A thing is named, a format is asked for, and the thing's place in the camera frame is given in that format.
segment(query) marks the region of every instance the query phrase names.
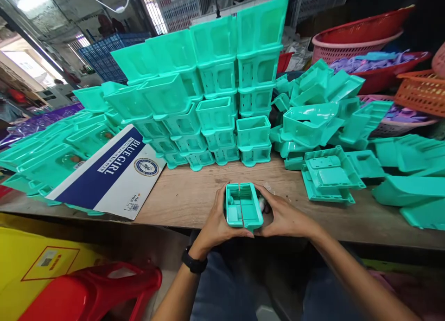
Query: white cable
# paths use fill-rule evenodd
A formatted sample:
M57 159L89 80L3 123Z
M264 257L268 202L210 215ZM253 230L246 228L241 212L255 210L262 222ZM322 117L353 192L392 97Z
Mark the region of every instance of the white cable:
M127 8L127 6L128 6L128 2L129 2L130 0L127 0L125 6L120 6L120 7L118 7L116 10L111 9L109 6L107 6L106 4L103 4L103 3L100 2L99 0L95 0L95 1L99 2L101 5L103 5L104 7L108 8L109 10L111 10L111 11L114 12L114 13L123 13L123 12L125 11L125 9Z

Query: orange plastic basket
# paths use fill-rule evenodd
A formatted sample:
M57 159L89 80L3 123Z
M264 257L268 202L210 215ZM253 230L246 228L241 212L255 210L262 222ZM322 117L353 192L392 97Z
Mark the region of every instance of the orange plastic basket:
M403 73L397 77L403 81L394 103L445 117L445 80L437 78L433 70Z

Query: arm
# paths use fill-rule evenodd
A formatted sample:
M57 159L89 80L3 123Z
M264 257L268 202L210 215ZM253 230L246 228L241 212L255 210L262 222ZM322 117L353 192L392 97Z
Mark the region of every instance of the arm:
M254 237L247 229L231 228L227 225L223 213L225 191L224 185L216 192L209 217L189 250L189 255L194 259L205 260L213 247L233 237ZM199 275L190 272L190 269L182 264L152 321L189 320L198 283Z
M328 266L356 303L378 321L419 321L420 319L397 297L381 286L328 232L317 222L295 209L283 198L255 185L273 211L273 222L260 235L305 237L320 252Z

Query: hand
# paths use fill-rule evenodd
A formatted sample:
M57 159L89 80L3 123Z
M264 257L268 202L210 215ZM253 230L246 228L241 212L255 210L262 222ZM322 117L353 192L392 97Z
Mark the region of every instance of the hand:
M273 222L260 229L264 237L281 235L313 238L322 231L321 226L313 219L290 205L284 198L271 194L265 187L255 184L272 208Z
M245 228L233 228L227 224L223 211L225 192L226 184L216 192L215 202L207 221L190 248L189 255L194 259L204 260L213 247L231 238L254 237L253 233Z

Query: person's right hand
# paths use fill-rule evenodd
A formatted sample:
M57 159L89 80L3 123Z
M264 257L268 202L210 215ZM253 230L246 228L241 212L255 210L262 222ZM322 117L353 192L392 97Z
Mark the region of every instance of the person's right hand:
M255 188L267 200L273 212L273 222L269 226L262 227L259 235L313 238L322 230L315 220L297 210L284 198L271 194L261 185L255 184Z

